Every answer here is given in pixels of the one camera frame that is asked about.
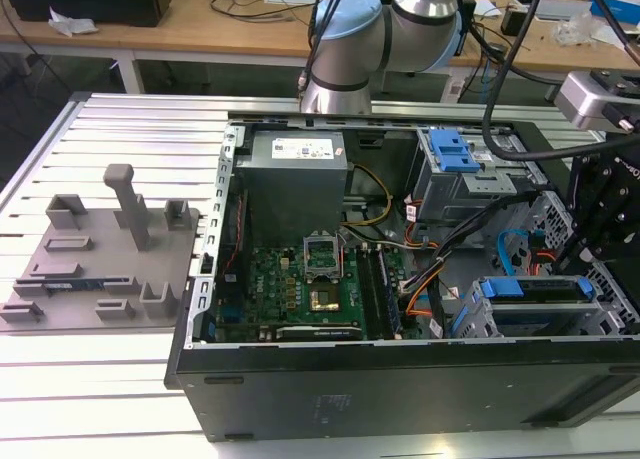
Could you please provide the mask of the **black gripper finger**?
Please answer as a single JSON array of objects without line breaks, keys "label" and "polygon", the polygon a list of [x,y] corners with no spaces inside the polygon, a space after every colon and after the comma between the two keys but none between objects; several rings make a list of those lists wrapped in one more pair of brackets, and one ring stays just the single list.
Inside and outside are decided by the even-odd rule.
[{"label": "black gripper finger", "polygon": [[559,249],[553,274],[584,276],[598,259],[594,239],[593,233],[574,231]]}]

